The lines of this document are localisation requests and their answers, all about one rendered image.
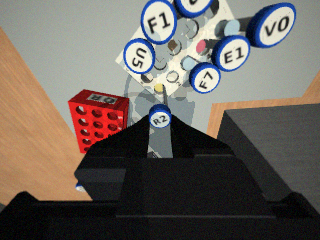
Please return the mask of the red test tube rack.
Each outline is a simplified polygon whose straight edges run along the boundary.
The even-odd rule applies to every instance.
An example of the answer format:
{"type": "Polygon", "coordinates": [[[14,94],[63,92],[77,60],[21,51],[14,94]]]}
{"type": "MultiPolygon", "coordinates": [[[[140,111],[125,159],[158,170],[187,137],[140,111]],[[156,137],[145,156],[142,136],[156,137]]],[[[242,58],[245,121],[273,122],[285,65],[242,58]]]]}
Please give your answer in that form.
{"type": "Polygon", "coordinates": [[[129,98],[83,89],[68,104],[80,153],[127,128],[129,98]]]}

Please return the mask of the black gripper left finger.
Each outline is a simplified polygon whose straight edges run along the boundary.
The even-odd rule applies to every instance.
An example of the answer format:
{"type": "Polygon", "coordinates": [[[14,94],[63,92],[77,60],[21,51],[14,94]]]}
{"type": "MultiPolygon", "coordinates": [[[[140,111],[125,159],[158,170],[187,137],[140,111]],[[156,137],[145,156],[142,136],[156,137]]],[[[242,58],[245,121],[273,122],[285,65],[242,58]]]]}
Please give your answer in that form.
{"type": "Polygon", "coordinates": [[[146,115],[135,124],[91,145],[84,157],[125,156],[126,158],[147,158],[149,132],[149,115],[146,115]]]}

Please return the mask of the grey test tube rack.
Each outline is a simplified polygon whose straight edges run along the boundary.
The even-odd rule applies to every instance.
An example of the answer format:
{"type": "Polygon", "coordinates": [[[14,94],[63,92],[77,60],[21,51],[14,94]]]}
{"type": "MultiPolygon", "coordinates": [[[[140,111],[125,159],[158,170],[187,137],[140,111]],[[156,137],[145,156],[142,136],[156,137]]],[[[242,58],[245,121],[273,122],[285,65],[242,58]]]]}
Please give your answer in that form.
{"type": "Polygon", "coordinates": [[[158,156],[153,151],[151,151],[147,153],[147,158],[158,158],[158,156]]]}

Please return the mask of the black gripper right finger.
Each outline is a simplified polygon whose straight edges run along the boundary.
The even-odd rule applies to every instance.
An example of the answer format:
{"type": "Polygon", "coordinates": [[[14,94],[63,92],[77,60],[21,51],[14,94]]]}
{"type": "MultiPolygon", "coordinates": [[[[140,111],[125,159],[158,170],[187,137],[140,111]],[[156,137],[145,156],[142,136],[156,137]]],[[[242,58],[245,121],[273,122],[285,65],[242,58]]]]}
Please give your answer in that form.
{"type": "Polygon", "coordinates": [[[229,145],[185,124],[175,115],[171,115],[170,133],[173,158],[237,158],[229,145]]]}

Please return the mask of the grey bench mat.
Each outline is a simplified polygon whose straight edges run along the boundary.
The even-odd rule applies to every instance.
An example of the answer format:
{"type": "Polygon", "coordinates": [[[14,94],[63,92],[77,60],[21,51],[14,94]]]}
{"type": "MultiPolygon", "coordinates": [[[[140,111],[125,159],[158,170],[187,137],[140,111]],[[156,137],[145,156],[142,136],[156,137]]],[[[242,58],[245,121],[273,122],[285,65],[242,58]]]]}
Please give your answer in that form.
{"type": "MultiPolygon", "coordinates": [[[[127,127],[154,96],[115,60],[140,27],[149,0],[0,0],[0,26],[76,137],[68,101],[83,89],[129,98],[127,127]]],[[[211,92],[189,79],[167,97],[171,115],[206,134],[212,103],[302,97],[320,70],[320,0],[226,0],[234,19],[288,2],[296,9],[278,45],[250,46],[245,63],[211,92]]],[[[77,138],[77,137],[76,137],[77,138]]],[[[148,153],[173,158],[170,124],[150,124],[148,153]]]]}

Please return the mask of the white test tube rack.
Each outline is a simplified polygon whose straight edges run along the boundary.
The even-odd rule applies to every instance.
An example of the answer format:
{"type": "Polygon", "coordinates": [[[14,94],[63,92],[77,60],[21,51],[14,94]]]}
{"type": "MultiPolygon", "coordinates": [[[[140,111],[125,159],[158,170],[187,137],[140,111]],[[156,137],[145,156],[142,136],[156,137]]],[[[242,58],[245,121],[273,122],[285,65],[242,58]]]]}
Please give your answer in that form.
{"type": "Polygon", "coordinates": [[[226,0],[213,0],[210,7],[201,16],[193,19],[181,18],[177,20],[173,40],[171,39],[171,41],[162,45],[152,43],[157,57],[153,68],[148,73],[136,74],[130,71],[123,59],[124,49],[115,61],[153,96],[154,86],[161,83],[166,87],[166,94],[169,97],[189,79],[189,75],[180,65],[181,59],[189,55],[200,62],[208,62],[209,58],[196,52],[198,42],[202,39],[221,39],[214,35],[216,24],[220,20],[230,19],[234,19],[234,17],[226,0]]]}

